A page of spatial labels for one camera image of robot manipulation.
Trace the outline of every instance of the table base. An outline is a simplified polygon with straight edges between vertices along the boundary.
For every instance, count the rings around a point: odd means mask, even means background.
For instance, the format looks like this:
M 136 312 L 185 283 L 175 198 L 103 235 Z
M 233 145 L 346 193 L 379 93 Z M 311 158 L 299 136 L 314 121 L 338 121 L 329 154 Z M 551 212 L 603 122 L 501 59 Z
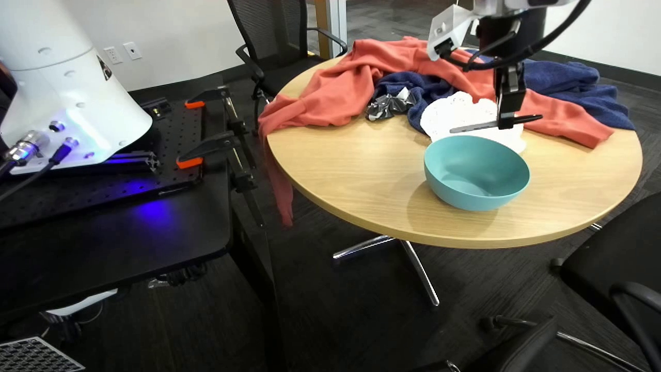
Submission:
M 359 241 L 359 245 L 353 245 L 346 251 L 340 251 L 333 254 L 333 261 L 346 261 L 346 258 L 353 258 L 353 256 L 359 256 L 359 254 L 367 254 L 370 253 L 373 249 L 379 249 L 383 245 L 388 245 L 388 241 L 394 241 L 394 238 L 390 235 L 377 235 L 373 240 L 367 240 L 367 241 Z M 406 251 L 409 263 L 414 265 L 415 272 L 417 272 L 417 280 L 421 283 L 421 287 L 426 289 L 427 297 L 430 297 L 430 304 L 435 308 L 441 307 L 441 299 L 439 299 L 439 294 L 437 294 L 437 287 L 426 270 L 426 266 L 421 265 L 414 245 L 409 240 L 400 240 L 401 249 Z

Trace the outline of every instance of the blue cloth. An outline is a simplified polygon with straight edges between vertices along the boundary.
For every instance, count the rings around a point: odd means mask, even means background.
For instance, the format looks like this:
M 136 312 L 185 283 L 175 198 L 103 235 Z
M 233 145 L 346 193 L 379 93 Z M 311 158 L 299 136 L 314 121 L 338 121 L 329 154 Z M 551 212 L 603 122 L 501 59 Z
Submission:
M 600 70 L 579 63 L 525 63 L 529 90 L 583 106 L 595 121 L 612 129 L 635 129 L 628 109 L 618 102 L 614 85 L 600 82 Z
M 618 102 L 618 90 L 600 82 L 600 70 L 579 63 L 525 63 L 525 85 L 547 98 L 583 106 L 595 121 L 612 129 L 635 129 L 628 109 Z M 398 95 L 409 90 L 414 106 L 409 125 L 419 129 L 421 111 L 437 100 L 453 95 L 456 90 L 439 77 L 411 70 L 386 74 L 377 82 L 377 98 Z
M 401 90 L 409 90 L 409 100 L 414 106 L 408 111 L 409 125 L 424 132 L 419 127 L 421 111 L 437 100 L 453 95 L 456 90 L 443 81 L 441 77 L 430 77 L 430 74 L 417 74 L 417 73 L 392 73 L 383 77 L 377 82 L 377 93 L 375 98 L 381 95 L 400 95 Z

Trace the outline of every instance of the wooden tabletop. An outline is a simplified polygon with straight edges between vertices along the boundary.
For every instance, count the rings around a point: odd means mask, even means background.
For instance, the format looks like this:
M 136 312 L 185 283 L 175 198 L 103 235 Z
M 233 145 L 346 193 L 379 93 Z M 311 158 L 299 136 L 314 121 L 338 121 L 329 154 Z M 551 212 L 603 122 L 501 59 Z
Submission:
M 311 77 L 312 70 L 299 74 L 282 95 L 299 98 Z M 268 135 L 298 191 L 329 212 L 377 233 L 446 249 L 519 249 L 571 235 L 618 207 L 643 169 L 633 130 L 616 130 L 598 148 L 531 130 L 525 141 L 529 189 L 499 211 L 469 212 L 444 204 L 426 185 L 430 139 L 406 116 Z

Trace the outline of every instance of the bowl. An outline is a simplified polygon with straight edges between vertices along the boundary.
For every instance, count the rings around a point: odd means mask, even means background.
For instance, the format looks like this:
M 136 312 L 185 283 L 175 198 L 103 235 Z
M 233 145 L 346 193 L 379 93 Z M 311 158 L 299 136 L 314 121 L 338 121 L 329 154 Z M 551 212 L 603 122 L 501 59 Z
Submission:
M 432 142 L 424 167 L 435 195 L 463 211 L 495 211 L 531 179 L 529 166 L 510 146 L 469 135 Z

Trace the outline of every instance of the office chair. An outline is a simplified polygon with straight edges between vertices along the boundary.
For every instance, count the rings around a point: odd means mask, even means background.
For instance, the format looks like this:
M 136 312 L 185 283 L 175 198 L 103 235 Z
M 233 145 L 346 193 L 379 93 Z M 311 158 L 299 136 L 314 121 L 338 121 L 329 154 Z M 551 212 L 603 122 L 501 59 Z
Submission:
M 661 372 L 661 193 L 593 233 L 555 269 L 579 296 L 628 332 Z
M 576 351 L 584 351 L 579 359 L 583 371 L 603 371 L 605 363 L 621 371 L 643 372 L 643 369 L 605 351 L 592 343 L 584 343 L 558 328 L 557 318 L 546 318 L 541 323 L 512 321 L 504 317 L 490 317 L 482 321 L 488 330 L 503 330 L 504 326 L 517 326 L 514 334 L 496 343 L 493 350 L 482 354 L 469 366 L 458 369 L 453 362 L 444 362 L 451 372 L 541 372 L 541 371 L 576 371 L 576 357 L 573 350 L 551 347 L 557 339 L 579 345 Z
M 321 56 L 309 52 L 309 31 L 335 42 L 341 53 L 347 52 L 347 44 L 338 36 L 309 28 L 306 0 L 228 0 L 228 5 L 247 42 L 235 53 L 254 81 L 254 121 L 260 108 L 295 74 L 322 63 Z

